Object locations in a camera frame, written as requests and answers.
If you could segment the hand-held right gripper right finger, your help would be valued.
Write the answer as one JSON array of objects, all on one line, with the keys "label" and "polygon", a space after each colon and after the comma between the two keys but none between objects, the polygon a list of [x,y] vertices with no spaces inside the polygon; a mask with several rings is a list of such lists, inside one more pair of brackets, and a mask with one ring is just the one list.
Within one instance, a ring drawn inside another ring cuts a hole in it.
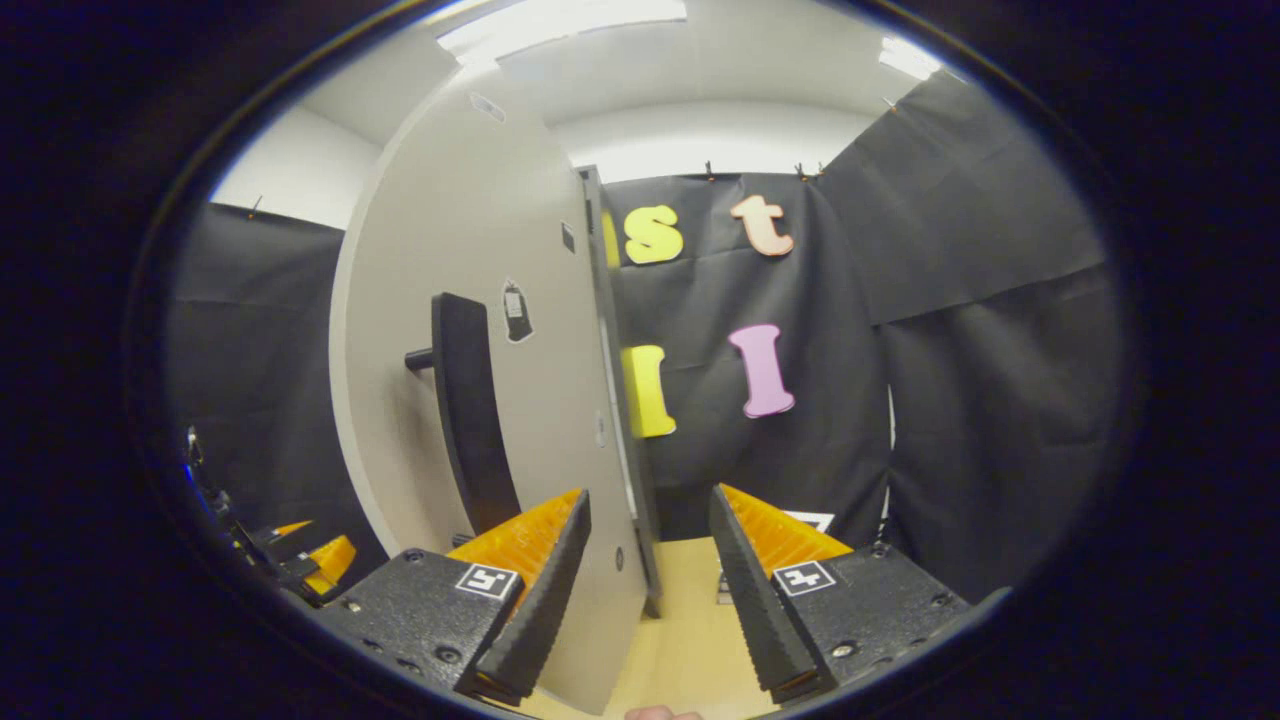
[{"label": "hand-held right gripper right finger", "polygon": [[781,707],[877,682],[972,619],[890,544],[855,550],[727,484],[708,510],[756,682]]}]

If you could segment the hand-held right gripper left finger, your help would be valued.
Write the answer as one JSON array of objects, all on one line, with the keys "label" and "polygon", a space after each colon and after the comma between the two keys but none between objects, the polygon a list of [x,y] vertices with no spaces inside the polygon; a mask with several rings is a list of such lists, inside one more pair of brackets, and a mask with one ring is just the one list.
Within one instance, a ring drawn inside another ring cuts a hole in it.
[{"label": "hand-held right gripper left finger", "polygon": [[556,646],[591,529],[590,495],[576,488],[447,553],[406,550],[317,618],[434,693],[516,706]]}]

